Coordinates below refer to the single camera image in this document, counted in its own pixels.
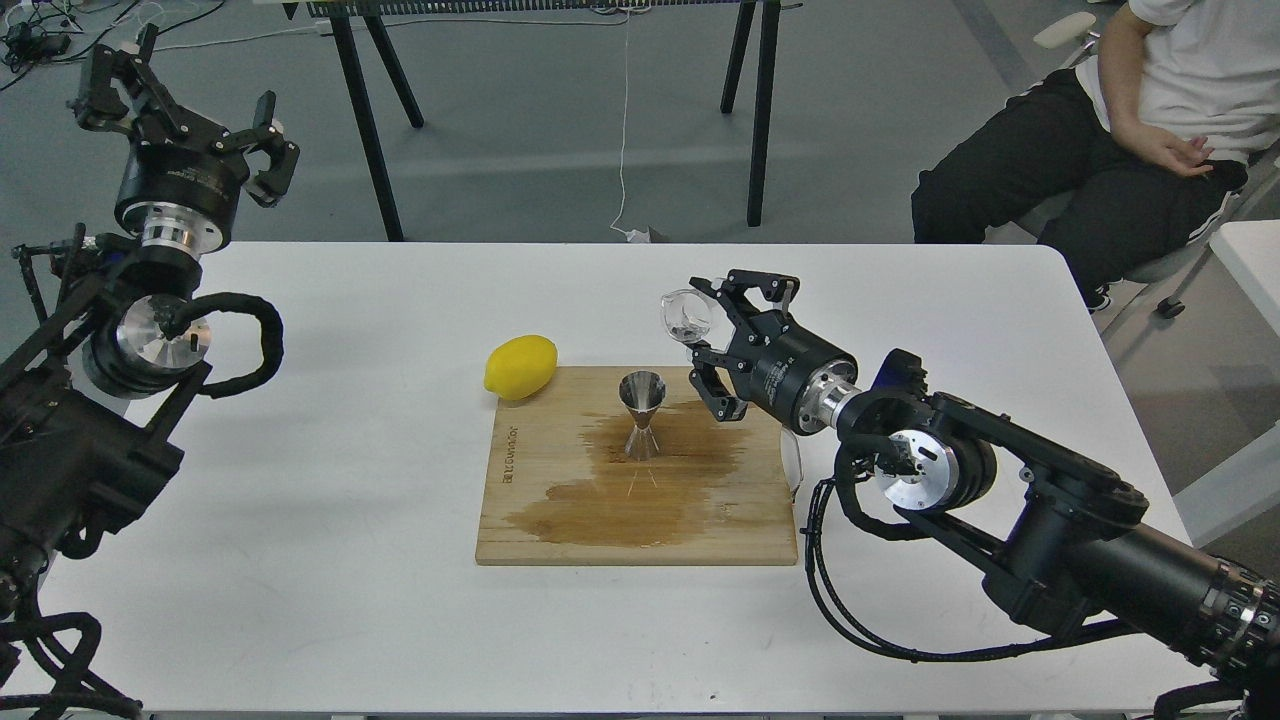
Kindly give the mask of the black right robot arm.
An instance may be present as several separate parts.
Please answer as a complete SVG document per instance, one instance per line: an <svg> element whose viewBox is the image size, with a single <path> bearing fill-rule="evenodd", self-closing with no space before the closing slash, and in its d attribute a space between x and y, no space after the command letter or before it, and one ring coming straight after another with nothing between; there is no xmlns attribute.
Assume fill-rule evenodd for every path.
<svg viewBox="0 0 1280 720"><path fill-rule="evenodd" d="M887 659L965 664L1146 634L1213 680L1170 691L1157 719L1235 700L1240 719L1277 716L1277 583L1143 523L1148 500L1110 468L964 398L931 392L922 360L890 352L868 389L852 355L800 327L792 275L694 277L695 310L669 336L718 421L756 406L796 436L832 429L832 475L803 528L812 596L838 634ZM822 529L837 497L846 519L886 541L931 538L983 575L984 593L1039 641L925 652L877 635L841 602Z"/></svg>

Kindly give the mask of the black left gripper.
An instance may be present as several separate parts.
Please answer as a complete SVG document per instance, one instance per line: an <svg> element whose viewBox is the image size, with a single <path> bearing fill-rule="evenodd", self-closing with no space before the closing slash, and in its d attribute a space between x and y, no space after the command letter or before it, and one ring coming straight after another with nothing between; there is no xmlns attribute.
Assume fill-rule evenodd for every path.
<svg viewBox="0 0 1280 720"><path fill-rule="evenodd" d="M178 104L152 72L157 36L147 23L129 47L95 44L68 108L79 128L116 132L134 143L114 208L120 228L137 234L155 208L177 208L205 223L195 249L218 251L230 242L241 188L260 208L276 206L291 187L300 146L275 120L276 94L268 90L252 127L215 138L215 155L200 151L211 147L211 122ZM251 176L244 156L252 152L264 152L269 164Z"/></svg>

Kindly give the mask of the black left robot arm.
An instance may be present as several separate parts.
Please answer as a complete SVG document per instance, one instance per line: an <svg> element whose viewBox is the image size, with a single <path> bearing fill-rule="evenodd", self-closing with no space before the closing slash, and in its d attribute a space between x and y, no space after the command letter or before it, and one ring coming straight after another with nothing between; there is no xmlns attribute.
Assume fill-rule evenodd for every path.
<svg viewBox="0 0 1280 720"><path fill-rule="evenodd" d="M278 310L250 293L196 293L201 259L230 242L242 192L285 195L300 147L265 92L233 132L178 104L150 59L160 31L91 47L69 106L79 127L124 135L116 234L14 250L38 328L3 363L3 676L23 655L52 679L5 710L59 719L91 710L142 717L92 673L102 628L87 612L45 615L38 585L55 557L87 559L140 519L177 474L172 432L197 396L223 398L280 369Z"/></svg>

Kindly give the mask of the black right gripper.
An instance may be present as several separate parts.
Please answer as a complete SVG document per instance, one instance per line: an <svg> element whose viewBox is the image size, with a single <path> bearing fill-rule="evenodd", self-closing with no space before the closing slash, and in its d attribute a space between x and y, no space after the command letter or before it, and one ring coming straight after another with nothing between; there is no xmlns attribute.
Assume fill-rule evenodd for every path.
<svg viewBox="0 0 1280 720"><path fill-rule="evenodd" d="M694 275L690 286L718 304L733 328L726 354L705 341L687 343L690 384L717 421L742 420L750 402L797 436L836 425L858 393L858 363L792 319L797 277L732 269L716 282Z"/></svg>

